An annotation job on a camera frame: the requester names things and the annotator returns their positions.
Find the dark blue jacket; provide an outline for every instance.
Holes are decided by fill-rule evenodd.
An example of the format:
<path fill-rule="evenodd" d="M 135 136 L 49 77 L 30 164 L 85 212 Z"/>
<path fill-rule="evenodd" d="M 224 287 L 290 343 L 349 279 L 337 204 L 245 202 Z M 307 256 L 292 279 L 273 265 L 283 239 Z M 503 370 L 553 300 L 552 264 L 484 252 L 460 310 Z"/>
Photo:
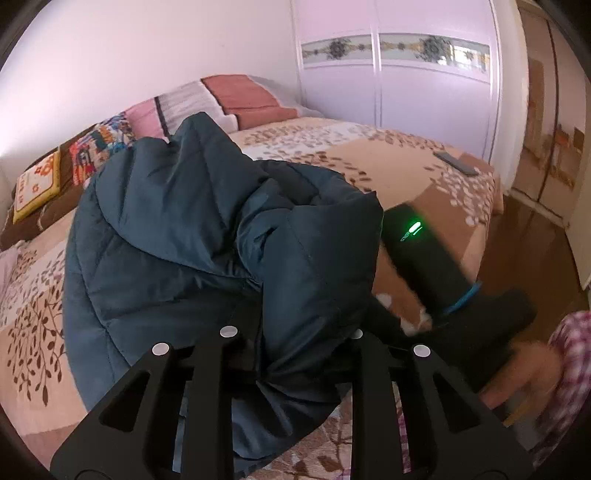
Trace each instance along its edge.
<path fill-rule="evenodd" d="M 86 407 L 154 344 L 193 345 L 239 312 L 256 318 L 260 380 L 232 400 L 236 469 L 280 455 L 339 402 L 322 372 L 361 323 L 381 220 L 374 193 L 331 170 L 252 161 L 204 113 L 169 144 L 118 153 L 67 246 L 64 335 Z M 294 376 L 306 387 L 282 388 Z"/>

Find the brown pillow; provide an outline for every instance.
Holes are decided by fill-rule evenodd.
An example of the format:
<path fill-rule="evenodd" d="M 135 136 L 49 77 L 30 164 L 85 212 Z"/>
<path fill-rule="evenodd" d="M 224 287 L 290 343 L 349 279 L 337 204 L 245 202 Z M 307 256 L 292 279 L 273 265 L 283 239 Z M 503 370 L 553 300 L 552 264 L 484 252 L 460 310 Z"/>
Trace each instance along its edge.
<path fill-rule="evenodd" d="M 4 229 L 0 233 L 0 249 L 6 250 L 20 240 L 26 242 L 33 240 L 43 230 L 53 225 L 60 218 L 68 212 L 71 212 L 78 205 L 78 201 L 84 191 L 82 185 L 75 186 L 72 178 L 72 159 L 70 157 L 70 146 L 86 135 L 93 127 L 87 128 L 75 137 L 68 140 L 59 147 L 61 154 L 60 162 L 60 193 L 47 202 L 44 206 L 38 208 L 26 218 L 19 220 L 17 223 L 12 221 L 5 222 Z M 33 162 L 27 169 L 39 163 L 49 154 L 55 152 L 54 148 L 50 152 L 42 155 L 38 160 Z M 16 192 L 16 187 L 12 191 L 12 198 Z M 7 219 L 12 219 L 14 214 L 14 205 L 8 211 Z"/>

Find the pink stripe on blanket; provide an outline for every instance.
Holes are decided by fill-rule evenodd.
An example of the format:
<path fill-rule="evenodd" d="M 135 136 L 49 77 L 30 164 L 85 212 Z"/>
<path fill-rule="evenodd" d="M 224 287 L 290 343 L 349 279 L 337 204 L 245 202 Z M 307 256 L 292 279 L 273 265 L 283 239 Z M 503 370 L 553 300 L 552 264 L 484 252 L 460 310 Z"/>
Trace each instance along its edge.
<path fill-rule="evenodd" d="M 136 139 L 154 137 L 166 140 L 153 98 L 129 108 L 125 115 Z"/>

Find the colorful patterned pillow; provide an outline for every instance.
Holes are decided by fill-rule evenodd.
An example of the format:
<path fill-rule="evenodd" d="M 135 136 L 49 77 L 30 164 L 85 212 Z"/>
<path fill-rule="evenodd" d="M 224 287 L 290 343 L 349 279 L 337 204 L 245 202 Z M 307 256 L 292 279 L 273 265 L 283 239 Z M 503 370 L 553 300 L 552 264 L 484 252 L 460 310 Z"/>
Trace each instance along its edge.
<path fill-rule="evenodd" d="M 60 150 L 33 165 L 17 180 L 12 223 L 17 223 L 60 193 Z"/>
<path fill-rule="evenodd" d="M 97 124 L 70 147 L 74 184 L 84 183 L 115 153 L 134 142 L 135 136 L 124 112 Z"/>

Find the yellow cushion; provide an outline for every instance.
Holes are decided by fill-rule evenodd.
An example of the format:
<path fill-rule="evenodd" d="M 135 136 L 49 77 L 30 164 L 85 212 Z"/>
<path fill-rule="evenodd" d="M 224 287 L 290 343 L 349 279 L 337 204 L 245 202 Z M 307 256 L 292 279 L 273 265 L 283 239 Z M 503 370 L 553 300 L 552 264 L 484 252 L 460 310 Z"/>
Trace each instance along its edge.
<path fill-rule="evenodd" d="M 60 149 L 33 165 L 17 180 L 12 223 L 17 223 L 60 193 Z"/>

